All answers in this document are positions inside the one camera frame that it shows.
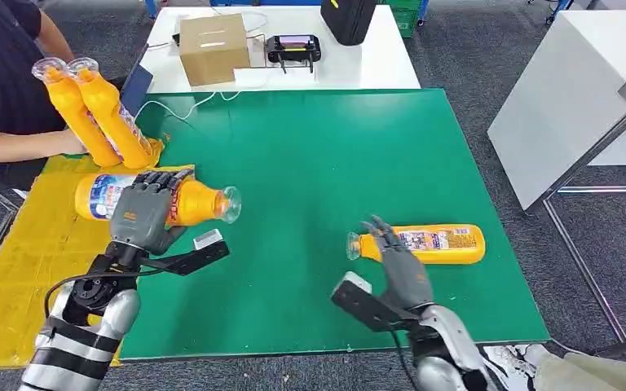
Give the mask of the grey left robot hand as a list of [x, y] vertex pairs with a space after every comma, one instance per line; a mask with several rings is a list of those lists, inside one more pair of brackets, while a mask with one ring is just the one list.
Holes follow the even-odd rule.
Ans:
[[112, 240], [153, 255], [166, 253], [187, 230], [167, 223], [173, 196], [193, 169], [150, 170], [138, 174], [124, 188], [111, 219]]

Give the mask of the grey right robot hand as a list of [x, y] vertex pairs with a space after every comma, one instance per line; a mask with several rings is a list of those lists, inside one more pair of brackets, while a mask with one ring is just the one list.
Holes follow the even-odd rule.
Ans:
[[403, 310], [414, 310], [434, 302], [434, 292], [426, 268], [412, 254], [392, 227], [372, 215], [362, 222], [377, 245], [386, 276], [381, 299]]

